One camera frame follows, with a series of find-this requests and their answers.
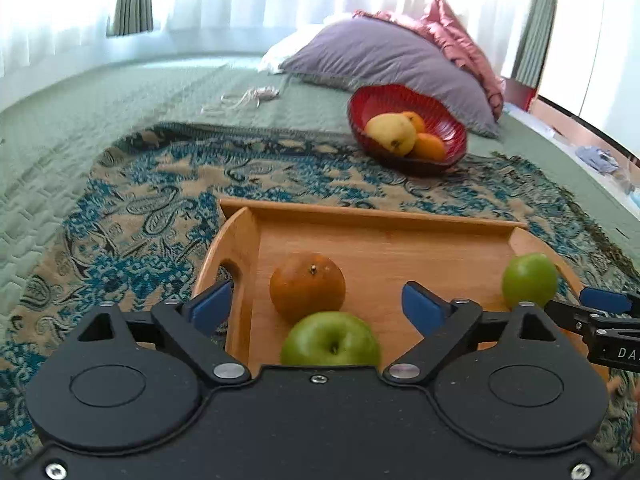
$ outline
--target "pink pillow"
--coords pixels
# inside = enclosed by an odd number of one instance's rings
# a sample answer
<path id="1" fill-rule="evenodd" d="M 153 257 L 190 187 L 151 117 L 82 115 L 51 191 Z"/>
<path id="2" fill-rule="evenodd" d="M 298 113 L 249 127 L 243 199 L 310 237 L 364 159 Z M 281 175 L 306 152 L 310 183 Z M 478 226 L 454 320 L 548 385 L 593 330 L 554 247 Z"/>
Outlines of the pink pillow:
<path id="1" fill-rule="evenodd" d="M 476 76 L 484 88 L 494 117 L 496 119 L 500 117 L 504 106 L 500 80 L 495 76 L 491 63 L 482 49 L 466 33 L 465 27 L 460 23 L 447 1 L 433 0 L 429 12 L 421 17 L 420 23 L 428 28 L 435 43 L 449 59 L 451 58 L 447 55 L 446 49 L 455 53 L 456 56 L 460 56 L 459 62 L 466 65 L 461 51 L 466 53 L 466 59 L 470 60 L 471 66 L 465 66 L 465 68 Z"/>

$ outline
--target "metal screw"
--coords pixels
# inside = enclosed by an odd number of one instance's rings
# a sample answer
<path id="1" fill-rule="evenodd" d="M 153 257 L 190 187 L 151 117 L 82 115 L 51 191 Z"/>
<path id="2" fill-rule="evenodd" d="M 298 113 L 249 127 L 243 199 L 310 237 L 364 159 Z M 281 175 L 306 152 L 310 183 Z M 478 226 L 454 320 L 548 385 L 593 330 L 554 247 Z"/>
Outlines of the metal screw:
<path id="1" fill-rule="evenodd" d="M 66 469 L 62 464 L 52 462 L 44 468 L 44 473 L 51 480 L 64 480 L 66 478 Z"/>
<path id="2" fill-rule="evenodd" d="M 420 375 L 420 368 L 411 363 L 398 363 L 389 367 L 389 375 L 396 379 L 415 379 Z"/>
<path id="3" fill-rule="evenodd" d="M 586 480 L 591 476 L 591 466 L 589 464 L 578 464 L 571 469 L 571 480 Z"/>
<path id="4" fill-rule="evenodd" d="M 326 375 L 312 375 L 310 380 L 313 384 L 326 384 L 329 379 Z"/>
<path id="5" fill-rule="evenodd" d="M 238 363 L 222 363 L 213 368 L 213 374 L 220 379 L 237 379 L 244 374 L 244 367 Z"/>

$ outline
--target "fruit bowl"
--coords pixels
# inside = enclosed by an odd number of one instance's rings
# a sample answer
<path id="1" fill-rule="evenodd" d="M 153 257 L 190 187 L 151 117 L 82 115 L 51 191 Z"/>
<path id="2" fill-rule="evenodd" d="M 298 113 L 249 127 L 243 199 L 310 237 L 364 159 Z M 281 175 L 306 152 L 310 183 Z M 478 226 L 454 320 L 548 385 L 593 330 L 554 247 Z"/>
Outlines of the fruit bowl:
<path id="1" fill-rule="evenodd" d="M 364 127 L 370 118 L 388 112 L 413 111 L 422 117 L 429 133 L 439 136 L 447 149 L 442 162 L 398 156 L 367 137 Z M 349 100 L 349 124 L 367 155 L 380 164 L 413 176 L 433 176 L 456 164 L 466 154 L 466 130 L 433 97 L 418 94 L 402 85 L 363 86 Z"/>

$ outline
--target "wooden furniture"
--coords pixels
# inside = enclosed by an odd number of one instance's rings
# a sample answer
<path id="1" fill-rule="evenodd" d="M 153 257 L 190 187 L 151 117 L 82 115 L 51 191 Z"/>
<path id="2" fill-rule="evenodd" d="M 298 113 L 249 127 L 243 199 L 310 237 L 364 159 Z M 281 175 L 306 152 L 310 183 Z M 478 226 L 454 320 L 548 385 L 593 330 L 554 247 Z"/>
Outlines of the wooden furniture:
<path id="1" fill-rule="evenodd" d="M 519 222 L 232 198 L 220 206 L 228 220 L 209 248 L 193 295 L 214 282 L 220 266 L 231 272 L 225 349 L 254 375 L 262 364 L 278 364 L 290 330 L 269 295 L 271 274 L 289 253 L 322 253 L 340 267 L 346 281 L 342 310 L 370 324 L 383 367 L 422 338 L 402 314 L 401 290 L 409 280 L 447 301 L 470 298 L 487 310 L 505 310 L 504 267 L 516 254 L 543 252 L 576 294 L 582 288 L 564 260 Z M 580 338 L 571 336 L 586 354 Z"/>
<path id="2" fill-rule="evenodd" d="M 515 79 L 504 80 L 504 101 L 506 103 L 514 104 L 518 108 L 528 112 L 535 96 L 535 88 L 523 85 Z"/>

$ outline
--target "blue patterned blanket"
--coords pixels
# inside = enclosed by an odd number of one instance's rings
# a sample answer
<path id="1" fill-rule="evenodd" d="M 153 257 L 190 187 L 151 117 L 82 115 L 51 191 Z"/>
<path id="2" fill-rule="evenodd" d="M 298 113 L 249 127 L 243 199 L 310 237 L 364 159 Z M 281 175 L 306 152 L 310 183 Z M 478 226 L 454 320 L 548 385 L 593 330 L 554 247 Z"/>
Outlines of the blue patterned blanket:
<path id="1" fill-rule="evenodd" d="M 381 168 L 342 133 L 158 124 L 99 157 L 12 311 L 0 342 L 2 462 L 15 464 L 39 445 L 24 388 L 92 306 L 111 300 L 140 310 L 190 296 L 224 221 L 223 195 L 524 221 L 585 284 L 640 286 L 631 261 L 572 195 L 521 158 L 469 155 L 441 177 L 418 180 Z M 613 373 L 623 383 L 596 445 L 623 464 L 634 460 L 633 377 Z"/>

